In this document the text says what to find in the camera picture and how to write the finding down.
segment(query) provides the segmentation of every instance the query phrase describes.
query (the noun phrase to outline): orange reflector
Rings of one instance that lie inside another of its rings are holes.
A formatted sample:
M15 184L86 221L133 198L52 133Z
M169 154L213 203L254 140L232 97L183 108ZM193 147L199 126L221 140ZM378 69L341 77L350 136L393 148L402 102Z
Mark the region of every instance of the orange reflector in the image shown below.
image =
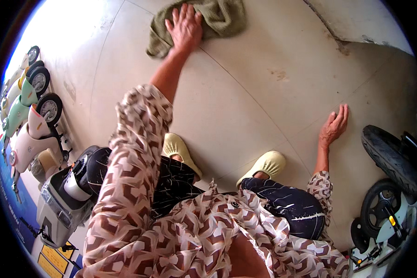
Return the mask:
M394 217L392 217L392 215L389 216L389 221L391 222L392 226L395 226L395 220L394 220Z

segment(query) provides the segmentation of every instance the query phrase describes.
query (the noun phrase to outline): white floor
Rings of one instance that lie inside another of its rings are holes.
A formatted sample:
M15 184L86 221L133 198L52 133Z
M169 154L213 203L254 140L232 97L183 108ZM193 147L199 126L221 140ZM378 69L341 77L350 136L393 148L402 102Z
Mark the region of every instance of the white floor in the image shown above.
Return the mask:
M40 47L63 101L72 158L90 145L107 145L117 124L115 104L160 64L145 48L153 14L169 2L48 0L28 25L23 39ZM203 171L201 188L213 177L221 190L233 190L256 159L274 149L287 159L276 180L304 189L320 126L348 103L348 129L330 151L329 235L345 250L367 189L385 176L364 151L361 129L372 124L397 136L416 134L417 64L373 44L350 43L349 54L341 53L303 1L244 2L247 30L204 42L185 65L171 131Z

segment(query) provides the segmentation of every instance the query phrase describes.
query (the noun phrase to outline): yellow slipper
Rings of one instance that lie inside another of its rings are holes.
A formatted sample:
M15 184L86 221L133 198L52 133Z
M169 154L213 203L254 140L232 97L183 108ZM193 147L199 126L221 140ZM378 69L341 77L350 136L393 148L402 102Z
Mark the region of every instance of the yellow slipper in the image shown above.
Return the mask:
M164 146L162 148L167 157L171 157L174 154L179 154L182 158L182 163L189 166L199 178L202 178L202 172L195 165L192 158L190 157L189 150L187 146L182 141L181 137L174 133L167 133L164 138Z
M256 162L253 164L252 168L237 181L237 188L241 184L242 180L247 177L253 177L257 172L262 171L270 176L272 180L276 177L286 166L286 159L284 156L276 151L270 151L263 154Z

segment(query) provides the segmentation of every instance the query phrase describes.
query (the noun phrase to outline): rag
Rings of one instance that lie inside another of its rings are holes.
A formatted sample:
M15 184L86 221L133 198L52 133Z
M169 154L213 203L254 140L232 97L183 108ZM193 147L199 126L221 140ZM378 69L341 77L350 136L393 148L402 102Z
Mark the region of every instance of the rag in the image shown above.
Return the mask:
M179 0L161 9L150 25L150 42L147 54L150 57L164 58L173 47L173 39L165 26L165 19L173 22L173 8L180 10L183 3L192 4L195 13L201 12L202 40L235 36L247 24L242 0Z

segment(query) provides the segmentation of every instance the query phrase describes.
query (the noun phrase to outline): woman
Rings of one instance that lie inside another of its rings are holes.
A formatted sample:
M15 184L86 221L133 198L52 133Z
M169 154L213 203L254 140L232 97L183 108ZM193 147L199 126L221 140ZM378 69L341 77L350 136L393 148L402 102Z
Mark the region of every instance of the woman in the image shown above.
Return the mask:
M322 128L308 192L271 180L285 164L277 152L257 161L238 181L238 192L219 194L213 182L206 192L192 185L202 173L183 141L166 133L180 72L201 39L201 20L192 5L173 11L173 24L165 24L174 47L150 83L117 105L110 164L77 276L346 276L348 263L323 226L332 209L329 145L346 128L347 105ZM163 145L168 158L161 157Z

